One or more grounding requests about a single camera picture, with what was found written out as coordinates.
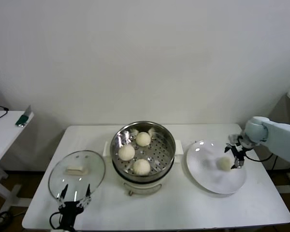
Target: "glass lid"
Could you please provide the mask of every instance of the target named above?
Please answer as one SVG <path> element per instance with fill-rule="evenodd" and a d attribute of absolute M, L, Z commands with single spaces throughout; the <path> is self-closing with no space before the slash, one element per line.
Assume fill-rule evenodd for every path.
<path fill-rule="evenodd" d="M 76 151 L 67 155 L 53 168 L 48 179 L 48 188 L 56 199 L 67 187 L 65 202 L 83 199 L 87 189 L 92 194 L 100 185 L 105 174 L 103 158 L 94 151 Z"/>

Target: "steamed bun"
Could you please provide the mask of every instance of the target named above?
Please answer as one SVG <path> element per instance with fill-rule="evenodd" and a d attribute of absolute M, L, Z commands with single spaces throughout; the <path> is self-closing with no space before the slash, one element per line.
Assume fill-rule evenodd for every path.
<path fill-rule="evenodd" d="M 146 132 L 138 133 L 135 140 L 138 146 L 148 146 L 151 141 L 150 135 Z"/>
<path fill-rule="evenodd" d="M 133 164 L 133 171 L 137 175 L 148 175 L 150 173 L 150 164 L 145 159 L 138 159 Z"/>
<path fill-rule="evenodd" d="M 224 156 L 220 158 L 217 162 L 217 167 L 221 170 L 229 172 L 232 167 L 232 161 L 230 157 Z"/>
<path fill-rule="evenodd" d="M 135 155 L 135 150 L 133 146 L 129 145 L 123 145 L 119 151 L 118 156 L 123 161 L 129 161 L 131 160 Z"/>

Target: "stainless steel pot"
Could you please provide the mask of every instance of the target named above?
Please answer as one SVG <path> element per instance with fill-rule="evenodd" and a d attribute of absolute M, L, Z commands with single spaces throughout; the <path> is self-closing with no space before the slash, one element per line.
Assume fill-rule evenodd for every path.
<path fill-rule="evenodd" d="M 146 147 L 136 144 L 135 138 L 139 132 L 149 132 L 151 143 Z M 118 150 L 125 144 L 135 149 L 135 156 L 129 161 L 123 161 L 118 156 Z M 174 162 L 175 140 L 172 134 L 162 125 L 154 122 L 140 121 L 124 126 L 112 139 L 110 152 L 115 170 L 128 181 L 137 184 L 148 184 L 164 177 Z M 139 176 L 133 172 L 133 164 L 138 159 L 149 161 L 149 175 Z"/>

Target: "white plate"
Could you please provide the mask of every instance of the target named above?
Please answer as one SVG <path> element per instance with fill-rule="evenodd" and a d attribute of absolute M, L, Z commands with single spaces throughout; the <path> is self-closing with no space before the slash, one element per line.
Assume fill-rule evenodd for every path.
<path fill-rule="evenodd" d="M 186 161 L 193 178 L 204 188 L 220 193 L 235 193 L 246 181 L 245 168 L 232 169 L 229 172 L 217 167 L 222 157 L 234 156 L 231 151 L 224 153 L 224 147 L 211 141 L 199 141 L 191 146 Z"/>

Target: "floor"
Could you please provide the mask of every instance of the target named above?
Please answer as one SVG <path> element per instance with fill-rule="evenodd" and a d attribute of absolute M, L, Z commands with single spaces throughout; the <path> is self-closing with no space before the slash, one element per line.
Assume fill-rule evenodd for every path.
<path fill-rule="evenodd" d="M 19 197 L 29 197 L 32 198 L 35 190 L 37 189 L 43 174 L 39 173 L 13 173 L 9 174 L 9 177 L 6 180 L 2 180 L 1 183 L 7 188 L 12 189 L 15 184 L 21 184 L 22 189 L 18 194 Z M 274 174 L 272 180 L 275 185 L 285 185 L 289 184 L 289 180 L 285 174 Z M 282 198 L 290 210 L 290 194 L 282 194 Z M 4 200 L 0 197 L 0 207 L 2 206 Z M 12 207 L 11 213 L 13 215 L 17 215 L 25 212 L 25 208 L 21 207 Z M 16 216 L 13 218 L 12 223 L 8 228 L 3 230 L 4 232 L 27 232 L 27 230 L 23 229 L 21 226 L 23 214 Z M 43 232 L 41 230 L 28 230 L 28 232 Z M 232 230 L 230 232 L 240 231 L 239 229 Z M 214 231 L 204 231 L 204 232 L 223 232 L 223 230 L 214 230 Z M 277 225 L 277 226 L 268 226 L 262 229 L 257 230 L 257 232 L 290 232 L 290 223 L 286 225 Z"/>

